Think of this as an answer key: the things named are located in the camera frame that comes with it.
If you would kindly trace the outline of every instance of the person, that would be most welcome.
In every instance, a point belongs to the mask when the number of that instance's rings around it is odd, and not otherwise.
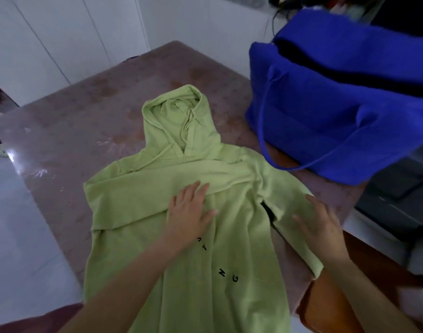
[[[170,200],[163,234],[77,313],[59,332],[126,333],[144,306],[164,270],[207,229],[217,210],[203,213],[209,188],[200,182],[181,189]],[[341,288],[366,333],[418,333],[418,328],[398,310],[351,261],[335,212],[316,197],[306,195],[316,219],[294,215],[309,248]]]

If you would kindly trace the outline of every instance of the blue tote bag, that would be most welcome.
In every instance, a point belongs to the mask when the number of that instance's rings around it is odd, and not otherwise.
[[[346,37],[363,44],[349,45]],[[253,100],[246,118],[273,167],[309,168],[357,185],[423,145],[423,38],[303,10],[280,39],[298,47],[304,58],[291,59],[301,65],[281,55],[280,45],[254,43],[249,52]],[[278,166],[266,141],[301,165]]]

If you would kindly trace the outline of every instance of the hand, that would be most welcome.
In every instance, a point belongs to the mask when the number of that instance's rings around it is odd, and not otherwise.
[[[170,200],[163,239],[170,243],[172,248],[182,251],[194,240],[200,237],[208,224],[218,214],[211,209],[202,214],[202,205],[210,184],[204,184],[199,190],[200,181],[181,189]]]
[[[297,221],[310,250],[327,266],[336,267],[338,264],[350,262],[344,235],[335,212],[322,201],[311,195],[306,195],[316,212],[316,219],[303,220],[297,215],[293,218]]]

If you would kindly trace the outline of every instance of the green hoodie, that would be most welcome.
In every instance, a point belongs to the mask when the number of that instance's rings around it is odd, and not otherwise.
[[[201,180],[210,183],[204,209],[219,215],[167,268],[130,332],[289,332],[284,281],[261,202],[318,276],[322,264],[291,218],[313,216],[304,198],[309,190],[257,152],[221,143],[207,98],[192,85],[147,101],[142,115],[146,147],[85,183],[93,211],[85,301],[162,233],[171,196]]]

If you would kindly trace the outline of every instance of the bag strap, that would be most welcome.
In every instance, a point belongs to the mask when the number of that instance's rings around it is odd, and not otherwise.
[[[280,166],[280,165],[278,165],[273,159],[272,159],[272,157],[270,156],[270,154],[269,154],[269,152],[267,151],[267,148],[266,148],[266,143],[265,143],[265,140],[264,140],[264,106],[265,106],[265,102],[266,102],[266,99],[267,99],[267,95],[268,95],[268,91],[269,91],[269,89],[270,89],[270,86],[271,86],[271,84],[274,82],[274,81],[277,81],[277,80],[279,80],[279,79],[281,79],[282,78],[282,75],[280,75],[280,76],[277,76],[277,77],[275,77],[274,76],[274,73],[275,73],[275,69],[274,69],[274,66],[270,66],[269,67],[269,69],[268,69],[268,73],[267,73],[267,85],[266,85],[266,88],[265,88],[265,90],[264,90],[264,93],[263,93],[263,96],[262,96],[262,99],[261,99],[261,106],[259,107],[259,112],[258,112],[258,128],[257,128],[257,131],[256,131],[256,133],[258,134],[258,140],[259,140],[259,145],[261,146],[261,151],[262,151],[262,154],[263,154],[263,156],[264,156],[264,158],[267,160],[267,162],[270,164],[270,165],[272,165],[272,167],[274,167],[274,168],[276,168],[276,169],[279,169],[279,170],[286,170],[286,171],[291,171],[291,170],[302,170],[302,169],[305,169],[305,168],[308,168],[308,167],[310,167],[310,166],[312,166],[312,165],[314,165],[315,163],[317,163],[317,162],[319,162],[319,161],[321,161],[321,160],[323,160],[325,157],[328,157],[330,154],[332,154],[333,152],[335,152],[336,150],[338,150],[339,148],[341,148],[341,146],[343,146],[343,145],[345,145],[345,144],[347,144],[347,142],[359,131],[359,130],[361,130],[362,128],[364,128],[363,126],[362,127],[357,127],[356,128],[356,130],[355,131],[353,131],[352,132],[352,134],[351,135],[349,135],[341,144],[339,144],[338,146],[336,146],[334,149],[332,149],[330,152],[328,152],[328,153],[326,153],[326,154],[324,154],[324,155],[322,155],[322,156],[320,156],[319,158],[317,158],[317,159],[315,159],[315,160],[313,160],[313,161],[311,161],[311,162],[308,162],[308,163],[306,163],[306,164],[304,164],[304,165],[300,165],[300,166],[297,166],[297,167],[292,167],[292,168],[287,168],[287,167],[282,167],[282,166]]]

